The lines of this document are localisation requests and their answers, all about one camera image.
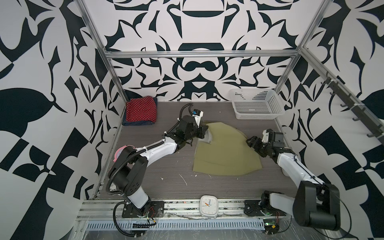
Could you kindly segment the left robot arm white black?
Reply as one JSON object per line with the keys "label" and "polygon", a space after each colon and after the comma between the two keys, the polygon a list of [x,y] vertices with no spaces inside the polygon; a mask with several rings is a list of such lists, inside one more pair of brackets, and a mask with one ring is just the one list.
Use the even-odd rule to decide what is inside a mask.
{"label": "left robot arm white black", "polygon": [[140,216],[148,212],[151,199],[142,187],[148,166],[161,158],[172,155],[194,139],[209,136],[209,127],[203,123],[204,112],[192,109],[193,103],[184,105],[175,125],[162,134],[162,138],[141,148],[125,146],[109,170],[105,190],[110,196],[121,196],[132,204]]}

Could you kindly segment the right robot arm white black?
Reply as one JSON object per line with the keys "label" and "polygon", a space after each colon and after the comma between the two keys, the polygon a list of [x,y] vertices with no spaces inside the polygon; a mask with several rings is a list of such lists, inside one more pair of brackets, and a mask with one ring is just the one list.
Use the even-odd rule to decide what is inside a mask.
{"label": "right robot arm white black", "polygon": [[259,156],[271,158],[297,187],[295,197],[279,192],[264,191],[257,209],[269,216],[283,212],[295,219],[301,227],[338,231],[341,228],[341,205],[339,189],[316,177],[300,160],[298,155],[286,147],[284,135],[267,129],[261,138],[253,136],[247,145]]}

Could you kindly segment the olive green skirt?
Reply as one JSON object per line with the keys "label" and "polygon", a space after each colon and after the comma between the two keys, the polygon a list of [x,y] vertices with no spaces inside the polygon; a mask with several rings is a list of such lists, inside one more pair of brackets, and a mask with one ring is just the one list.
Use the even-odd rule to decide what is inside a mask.
{"label": "olive green skirt", "polygon": [[193,171],[216,176],[242,176],[261,170],[260,156],[246,135],[224,123],[208,124],[211,137],[198,141]]}

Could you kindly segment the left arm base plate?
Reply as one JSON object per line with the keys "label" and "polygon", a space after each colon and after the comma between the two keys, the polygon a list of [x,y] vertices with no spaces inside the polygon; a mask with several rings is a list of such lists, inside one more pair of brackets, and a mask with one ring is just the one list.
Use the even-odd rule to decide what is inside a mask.
{"label": "left arm base plate", "polygon": [[134,204],[126,204],[123,208],[123,218],[138,218],[149,217],[155,218],[164,213],[165,202],[164,201],[150,201],[146,203],[141,209],[137,208]]}

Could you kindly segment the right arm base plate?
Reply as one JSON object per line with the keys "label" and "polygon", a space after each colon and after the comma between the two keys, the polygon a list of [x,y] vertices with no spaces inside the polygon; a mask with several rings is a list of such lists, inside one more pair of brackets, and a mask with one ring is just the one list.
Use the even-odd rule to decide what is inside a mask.
{"label": "right arm base plate", "polygon": [[248,217],[265,217],[259,205],[260,200],[245,200],[244,201],[244,214]]}

